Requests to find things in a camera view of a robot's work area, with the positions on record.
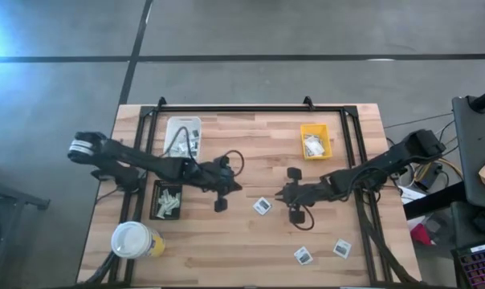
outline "black bracket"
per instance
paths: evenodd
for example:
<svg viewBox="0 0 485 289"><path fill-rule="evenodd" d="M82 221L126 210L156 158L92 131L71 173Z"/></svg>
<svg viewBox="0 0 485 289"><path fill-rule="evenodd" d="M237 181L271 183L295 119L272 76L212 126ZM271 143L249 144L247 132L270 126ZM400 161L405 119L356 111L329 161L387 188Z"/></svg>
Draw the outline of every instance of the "black bracket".
<svg viewBox="0 0 485 289"><path fill-rule="evenodd" d="M312 100L310 98L310 96L305 96L304 98L304 104L308 104L308 110L309 111L315 111L316 110L316 106L314 106L314 104L312 103Z"/></svg>
<svg viewBox="0 0 485 289"><path fill-rule="evenodd" d="M139 111L139 116L144 118L148 116L150 113L152 113L152 111L154 110L155 110L155 107L150 107L150 106L141 107L141 110Z"/></svg>
<svg viewBox="0 0 485 289"><path fill-rule="evenodd" d="M344 110L350 115L355 118L358 118L358 109L356 105L345 105Z"/></svg>
<svg viewBox="0 0 485 289"><path fill-rule="evenodd" d="M165 101L165 98L164 96L161 96L161 98L159 99L159 103L157 104L157 107L158 108L161 108L162 105L165 105L165 104L168 104L167 101Z"/></svg>

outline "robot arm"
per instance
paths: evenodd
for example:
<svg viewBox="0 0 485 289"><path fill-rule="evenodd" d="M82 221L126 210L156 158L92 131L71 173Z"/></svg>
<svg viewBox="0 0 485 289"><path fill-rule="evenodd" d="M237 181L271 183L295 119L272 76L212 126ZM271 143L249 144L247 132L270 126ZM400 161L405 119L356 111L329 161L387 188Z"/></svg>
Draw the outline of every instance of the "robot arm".
<svg viewBox="0 0 485 289"><path fill-rule="evenodd" d="M320 177L320 183L299 185L301 170L288 168L287 176L293 179L276 194L277 200L291 207L289 220L304 223L300 206L313 206L316 201L346 201L353 189L360 187L375 191L387 182L387 177L398 173L410 163L427 164L437 160L446 149L431 131L424 129L410 133L402 142L387 152L352 169L339 169Z"/></svg>
<svg viewBox="0 0 485 289"><path fill-rule="evenodd" d="M101 181L105 177L113 177L126 192L136 191L144 185L140 184L139 171L135 167L175 184L192 185L204 192L215 191L218 193L218 200L214 203L216 212L226 210L225 195L242 189L234 180L226 155L198 164L187 157L155 157L108 139L100 132L78 132L67 157L78 164L96 166L98 170L92 172L94 177ZM123 166L118 161L133 167Z"/></svg>

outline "wooden table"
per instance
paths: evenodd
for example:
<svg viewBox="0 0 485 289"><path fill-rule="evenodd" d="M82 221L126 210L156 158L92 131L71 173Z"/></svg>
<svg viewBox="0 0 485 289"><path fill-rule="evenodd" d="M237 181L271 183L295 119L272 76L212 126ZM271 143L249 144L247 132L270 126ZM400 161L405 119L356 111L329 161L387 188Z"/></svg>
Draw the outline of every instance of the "wooden table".
<svg viewBox="0 0 485 289"><path fill-rule="evenodd" d="M120 106L113 139L133 146L140 107ZM378 106L358 104L357 107L368 158L372 158L387 149ZM316 203L312 208L316 225L308 232L299 231L291 225L286 206L273 199L274 194L290 181L286 174L287 167L302 169L304 182L318 182L322 173L347 168L347 155L337 113L160 113L153 144L155 155L162 152L167 120L171 115L199 116L202 119L200 161L212 160L229 149L237 149L244 155L245 169L236 178L243 190L226 197L228 210L215 213L215 193L202 193L200 189L185 186L180 220L150 221L149 200L156 179L154 174L150 174L142 222L163 234L166 249L160 258L136 261L133 286L369 285L353 198L345 203ZM329 160L303 159L300 125L311 123L328 124L333 151L333 157ZM351 134L353 151L358 152L354 131ZM230 163L234 171L237 171L240 160L234 156ZM102 184L99 196L113 188L113 183ZM260 197L266 197L272 204L271 211L265 216L260 216L252 208ZM119 221L121 203L121 193L115 193L96 206L79 270L79 281L91 276L110 251L110 238ZM135 200L131 202L132 210L134 203ZM378 207L387 245L407 271L414 278L420 279L398 192L395 189L383 189ZM332 252L339 238L353 245L348 259ZM306 266L299 265L293 256L302 246L306 246L314 257L314 261ZM373 254L377 270L380 271L376 249Z"/></svg>

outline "concrete floor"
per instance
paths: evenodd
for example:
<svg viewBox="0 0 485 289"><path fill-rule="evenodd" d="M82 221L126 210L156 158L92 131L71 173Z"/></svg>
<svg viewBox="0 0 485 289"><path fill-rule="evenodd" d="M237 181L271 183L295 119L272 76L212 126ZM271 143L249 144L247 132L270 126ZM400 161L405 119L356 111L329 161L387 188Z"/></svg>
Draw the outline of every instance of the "concrete floor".
<svg viewBox="0 0 485 289"><path fill-rule="evenodd" d="M143 0L0 1L0 56L130 55ZM485 53L485 0L156 0L142 55ZM51 199L28 210L2 287L74 283L97 182L66 158L109 134L127 63L0 63L0 181ZM384 126L485 92L485 60L139 63L129 104L378 103ZM445 116L386 129L400 140ZM446 133L446 140L454 130ZM459 163L458 153L448 156ZM423 272L437 266L420 253ZM448 278L424 274L429 283Z"/></svg>

